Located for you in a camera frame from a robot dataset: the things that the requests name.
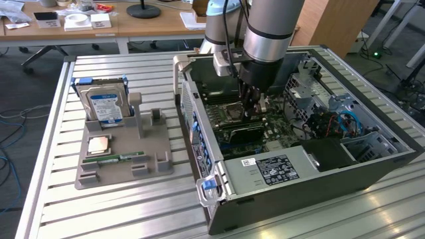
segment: barcode sticker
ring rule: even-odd
[[[241,164],[244,165],[244,167],[256,165],[256,163],[255,163],[255,158],[243,159],[243,160],[241,160]]]

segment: paper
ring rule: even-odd
[[[197,23],[192,12],[180,12],[180,17],[184,22],[187,29],[189,30],[204,30],[207,23]]]
[[[26,22],[26,23],[20,23],[20,24],[6,24],[6,27],[8,29],[16,29],[16,28],[22,28],[22,27],[26,27],[26,26],[30,26],[30,24]]]

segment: aluminum table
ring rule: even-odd
[[[425,129],[331,50],[317,48],[317,51],[425,145]],[[174,102],[172,57],[189,53],[82,56],[63,64],[16,238],[425,238],[424,155],[361,192],[225,234],[208,235]],[[176,171],[168,176],[76,190],[74,180],[86,111],[70,88],[71,77],[123,74],[128,76],[131,92],[143,94],[142,113],[163,108]],[[328,87],[343,94],[345,89],[327,72],[323,75]]]

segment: desk leg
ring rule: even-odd
[[[392,5],[392,8],[388,10],[381,22],[380,22],[380,25],[377,26],[377,29],[375,29],[371,37],[369,37],[369,40],[367,42],[367,46],[368,48],[371,48],[372,46],[372,43],[375,42],[375,40],[377,39],[377,36],[380,35],[388,21],[391,20],[392,16],[395,15],[395,12],[401,4],[403,0],[396,0],[393,5]]]
[[[119,44],[119,49],[120,49],[120,54],[128,54],[128,37],[118,37],[118,44]]]
[[[409,68],[413,68],[423,57],[425,57],[425,44],[424,44],[424,46],[420,48],[420,50],[419,50],[419,52],[415,54],[415,56],[412,57],[412,60],[408,62],[407,66],[408,66]]]
[[[391,38],[388,38],[387,42],[385,42],[385,47],[389,48],[393,41],[396,40],[396,38],[399,37],[403,29],[405,28],[407,24],[409,23],[412,17],[415,16],[415,14],[417,13],[419,9],[423,8],[421,6],[416,5],[413,7],[413,9],[409,11],[408,15],[405,16],[403,22],[400,23],[399,27],[396,28]]]

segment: power supply label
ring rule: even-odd
[[[256,163],[268,185],[300,178],[287,155],[259,160]]]

